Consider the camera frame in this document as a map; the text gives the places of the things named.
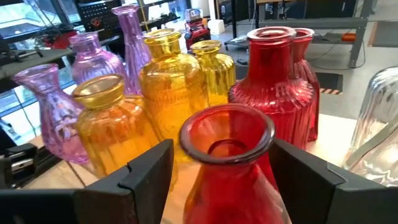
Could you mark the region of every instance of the yellow vase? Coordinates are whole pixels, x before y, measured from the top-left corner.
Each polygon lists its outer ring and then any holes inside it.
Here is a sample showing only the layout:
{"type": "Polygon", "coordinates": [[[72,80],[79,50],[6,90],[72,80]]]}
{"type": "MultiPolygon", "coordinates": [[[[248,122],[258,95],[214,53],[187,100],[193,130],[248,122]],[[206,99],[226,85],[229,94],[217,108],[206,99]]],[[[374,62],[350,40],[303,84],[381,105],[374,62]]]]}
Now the yellow vase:
{"type": "Polygon", "coordinates": [[[181,53],[180,33],[160,29],[144,37],[152,61],[140,72],[141,93],[163,136],[174,140],[177,162],[188,162],[178,132],[187,118],[208,106],[205,74],[194,56],[181,53]]]}
{"type": "MultiPolygon", "coordinates": [[[[163,140],[142,97],[125,96],[123,91],[122,76],[104,75],[80,84],[72,93],[85,106],[76,129],[98,177],[125,166],[163,140]]],[[[176,180],[174,163],[171,186],[176,180]]]]}
{"type": "Polygon", "coordinates": [[[228,102],[228,90],[236,81],[232,57],[220,54],[221,42],[204,40],[191,46],[192,52],[206,73],[207,92],[211,106],[228,102]]]}

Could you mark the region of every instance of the purple glass vase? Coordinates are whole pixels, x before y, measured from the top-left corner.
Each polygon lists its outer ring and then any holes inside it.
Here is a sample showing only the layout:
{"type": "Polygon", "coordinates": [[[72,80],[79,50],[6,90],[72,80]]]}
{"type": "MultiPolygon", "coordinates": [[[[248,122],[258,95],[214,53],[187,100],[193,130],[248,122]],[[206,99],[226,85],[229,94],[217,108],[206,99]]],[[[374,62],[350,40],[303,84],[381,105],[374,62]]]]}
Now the purple glass vase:
{"type": "Polygon", "coordinates": [[[39,102],[45,147],[68,162],[88,162],[87,152],[74,125],[82,106],[60,89],[58,65],[51,63],[28,68],[12,79],[32,91],[39,102]]]}
{"type": "Polygon", "coordinates": [[[124,33],[124,45],[126,46],[126,66],[130,84],[141,92],[138,79],[139,71],[150,60],[148,46],[144,43],[144,36],[139,26],[137,10],[139,6],[128,5],[112,9],[113,14],[119,17],[119,23],[124,33]]]}
{"type": "Polygon", "coordinates": [[[72,77],[77,85],[101,75],[118,74],[125,79],[124,92],[136,92],[134,85],[128,85],[131,81],[122,61],[117,55],[102,49],[96,32],[78,34],[69,38],[69,41],[73,52],[76,53],[72,77]]]}

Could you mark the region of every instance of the pink glass vase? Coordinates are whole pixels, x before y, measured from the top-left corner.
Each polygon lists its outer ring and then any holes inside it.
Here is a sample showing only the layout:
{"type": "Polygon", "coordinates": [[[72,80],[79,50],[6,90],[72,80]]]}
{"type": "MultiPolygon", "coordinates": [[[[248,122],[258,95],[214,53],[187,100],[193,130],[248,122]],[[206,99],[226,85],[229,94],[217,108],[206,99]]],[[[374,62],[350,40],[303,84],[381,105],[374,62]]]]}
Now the pink glass vase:
{"type": "Polygon", "coordinates": [[[124,34],[124,45],[126,46],[126,67],[130,84],[136,90],[141,92],[139,83],[139,71],[150,61],[150,52],[148,46],[144,43],[139,20],[137,16],[137,5],[127,5],[115,7],[112,9],[113,14],[119,17],[119,23],[124,34]]]}
{"type": "MultiPolygon", "coordinates": [[[[295,31],[289,27],[250,31],[248,74],[231,87],[228,101],[261,110],[274,121],[277,138],[304,149],[315,93],[311,84],[293,74],[294,37],[295,31]]],[[[259,159],[259,165],[277,189],[268,153],[259,159]]]]}
{"type": "Polygon", "coordinates": [[[78,34],[69,38],[69,41],[73,52],[76,53],[72,65],[72,77],[77,85],[98,76],[118,74],[125,79],[124,92],[126,94],[136,92],[122,61],[117,55],[102,49],[96,32],[78,34]]]}
{"type": "Polygon", "coordinates": [[[32,91],[39,102],[45,147],[68,162],[86,163],[88,156],[75,129],[82,106],[60,89],[58,65],[51,63],[28,68],[12,79],[32,91]]]}
{"type": "Polygon", "coordinates": [[[181,147],[202,166],[185,202],[184,224],[290,223],[282,198],[256,163],[274,132],[269,117],[242,104],[212,106],[186,120],[181,147]]]}
{"type": "Polygon", "coordinates": [[[306,28],[296,28],[295,31],[296,37],[293,41],[294,74],[296,77],[308,81],[315,91],[315,101],[311,112],[310,134],[308,135],[308,141],[314,141],[318,139],[320,87],[317,74],[315,74],[305,59],[305,51],[312,41],[314,31],[306,28]]]}

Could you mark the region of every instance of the red vase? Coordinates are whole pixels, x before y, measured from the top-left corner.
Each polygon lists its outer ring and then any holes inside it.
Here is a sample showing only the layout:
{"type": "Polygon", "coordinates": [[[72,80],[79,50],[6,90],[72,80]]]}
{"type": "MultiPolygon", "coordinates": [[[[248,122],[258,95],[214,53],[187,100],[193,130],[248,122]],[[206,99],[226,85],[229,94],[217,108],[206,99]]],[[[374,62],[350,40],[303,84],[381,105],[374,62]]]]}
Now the red vase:
{"type": "MultiPolygon", "coordinates": [[[[315,93],[311,84],[293,74],[294,37],[295,31],[289,27],[263,27],[250,31],[248,74],[230,88],[228,101],[261,110],[274,121],[276,138],[304,149],[315,93]]],[[[268,153],[258,163],[277,189],[268,153]]]]}
{"type": "Polygon", "coordinates": [[[311,125],[308,141],[318,139],[318,117],[319,117],[319,81],[315,72],[311,69],[310,64],[305,59],[305,51],[312,41],[314,31],[306,28],[296,28],[296,37],[293,41],[293,65],[294,74],[298,78],[308,81],[315,91],[315,101],[311,112],[311,125]]]}
{"type": "Polygon", "coordinates": [[[279,193],[256,163],[273,137],[272,120],[245,105],[212,106],[187,119],[180,144],[202,166],[183,223],[289,223],[279,193]]]}

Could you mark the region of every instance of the pegboard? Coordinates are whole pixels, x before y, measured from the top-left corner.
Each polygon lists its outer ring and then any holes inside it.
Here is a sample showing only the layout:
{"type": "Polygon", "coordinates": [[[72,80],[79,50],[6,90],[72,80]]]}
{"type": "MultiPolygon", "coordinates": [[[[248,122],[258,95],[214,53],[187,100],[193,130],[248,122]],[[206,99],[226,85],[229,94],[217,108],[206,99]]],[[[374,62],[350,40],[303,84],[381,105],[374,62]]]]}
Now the pegboard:
{"type": "Polygon", "coordinates": [[[87,32],[98,32],[99,40],[122,34],[117,15],[111,12],[121,6],[120,0],[76,0],[79,16],[87,32]]]}

